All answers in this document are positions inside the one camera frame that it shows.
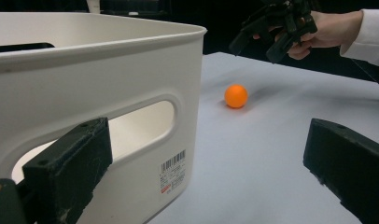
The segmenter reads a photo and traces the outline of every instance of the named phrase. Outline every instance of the orange ball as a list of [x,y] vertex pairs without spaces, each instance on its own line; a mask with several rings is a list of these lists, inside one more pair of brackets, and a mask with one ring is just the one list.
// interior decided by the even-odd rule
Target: orange ball
[[225,90],[225,102],[232,108],[240,108],[247,102],[247,90],[244,86],[239,84],[231,85]]

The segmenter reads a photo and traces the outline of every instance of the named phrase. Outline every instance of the red logo on sticker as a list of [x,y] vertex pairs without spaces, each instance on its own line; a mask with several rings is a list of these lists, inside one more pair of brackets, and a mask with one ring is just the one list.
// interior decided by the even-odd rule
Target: red logo on sticker
[[170,188],[170,184],[167,185],[166,187],[164,187],[163,189],[161,189],[161,193],[164,193],[166,190],[168,190]]

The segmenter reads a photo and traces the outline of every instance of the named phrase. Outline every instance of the human hand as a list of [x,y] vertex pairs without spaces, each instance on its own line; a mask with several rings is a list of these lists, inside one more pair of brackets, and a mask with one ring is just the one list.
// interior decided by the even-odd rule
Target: human hand
[[[348,48],[356,40],[362,22],[362,11],[345,14],[326,14],[312,11],[312,17],[317,26],[317,32],[301,36],[301,44],[294,43],[288,51],[288,56],[301,60],[310,54],[310,48],[331,48],[343,46]],[[281,31],[275,40],[285,31]]]

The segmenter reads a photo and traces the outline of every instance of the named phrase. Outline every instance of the person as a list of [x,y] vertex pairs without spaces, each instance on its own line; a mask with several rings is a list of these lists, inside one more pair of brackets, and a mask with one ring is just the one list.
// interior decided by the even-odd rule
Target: person
[[344,14],[312,11],[312,17],[317,32],[303,35],[302,43],[294,44],[288,51],[289,57],[301,60],[310,54],[310,48],[340,47],[343,57],[379,66],[379,9],[362,9]]

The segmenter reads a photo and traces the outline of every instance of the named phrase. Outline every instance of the white sleeve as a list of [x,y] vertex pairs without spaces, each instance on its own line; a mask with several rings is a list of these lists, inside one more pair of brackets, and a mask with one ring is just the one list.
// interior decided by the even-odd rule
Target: white sleeve
[[363,21],[351,46],[341,46],[341,56],[379,66],[379,9],[362,9]]

